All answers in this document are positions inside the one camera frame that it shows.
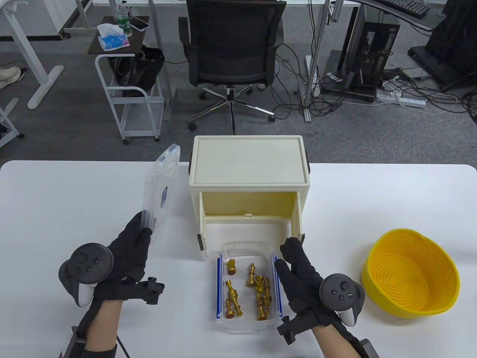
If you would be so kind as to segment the person's right hand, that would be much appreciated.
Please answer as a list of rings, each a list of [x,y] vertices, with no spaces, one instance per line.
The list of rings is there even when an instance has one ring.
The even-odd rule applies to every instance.
[[[298,238],[287,238],[280,251],[275,268],[291,310],[317,326],[354,327],[365,301],[361,285],[342,273],[320,276]]]

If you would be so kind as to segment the person's left hand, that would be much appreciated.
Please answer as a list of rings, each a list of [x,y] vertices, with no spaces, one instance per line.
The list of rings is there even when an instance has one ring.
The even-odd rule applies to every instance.
[[[142,213],[128,222],[125,229],[108,245],[114,264],[109,276],[94,288],[97,300],[142,299],[144,290],[138,284],[145,274],[152,231],[142,228]]]

